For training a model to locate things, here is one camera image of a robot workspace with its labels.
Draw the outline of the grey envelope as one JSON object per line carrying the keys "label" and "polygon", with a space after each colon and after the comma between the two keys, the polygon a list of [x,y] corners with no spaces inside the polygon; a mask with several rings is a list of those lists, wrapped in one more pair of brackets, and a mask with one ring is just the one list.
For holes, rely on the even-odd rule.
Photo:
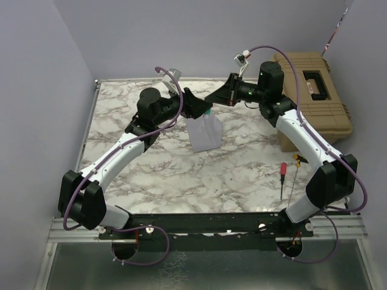
{"label": "grey envelope", "polygon": [[185,124],[194,153],[221,147],[223,124],[213,112],[197,119],[185,119]]}

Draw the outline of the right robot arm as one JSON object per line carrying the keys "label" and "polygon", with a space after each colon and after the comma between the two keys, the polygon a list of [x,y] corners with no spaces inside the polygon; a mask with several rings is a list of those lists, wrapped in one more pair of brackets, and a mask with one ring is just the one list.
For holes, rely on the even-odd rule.
{"label": "right robot arm", "polygon": [[296,103],[282,93],[284,72],[276,62],[260,66],[257,84],[247,83],[231,73],[225,84],[205,97],[205,101],[225,106],[239,102],[258,103],[261,115],[282,132],[308,161],[314,174],[306,193],[285,208],[278,220],[278,230],[292,236],[300,222],[354,191],[357,160],[343,155],[322,138],[297,111]]}

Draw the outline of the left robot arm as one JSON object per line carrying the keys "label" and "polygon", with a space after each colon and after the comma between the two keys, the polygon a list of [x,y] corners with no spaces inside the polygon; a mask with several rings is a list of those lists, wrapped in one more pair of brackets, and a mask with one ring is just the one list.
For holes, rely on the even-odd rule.
{"label": "left robot arm", "polygon": [[179,116],[197,119],[212,104],[185,88],[182,95],[161,96],[159,90],[141,91],[137,112],[118,142],[103,156],[80,172],[69,170],[62,178],[58,209],[65,220],[93,230],[98,226],[112,228],[124,239],[133,233],[134,224],[128,211],[106,204],[104,192],[112,180],[135,158],[145,153],[160,132],[173,126]]}

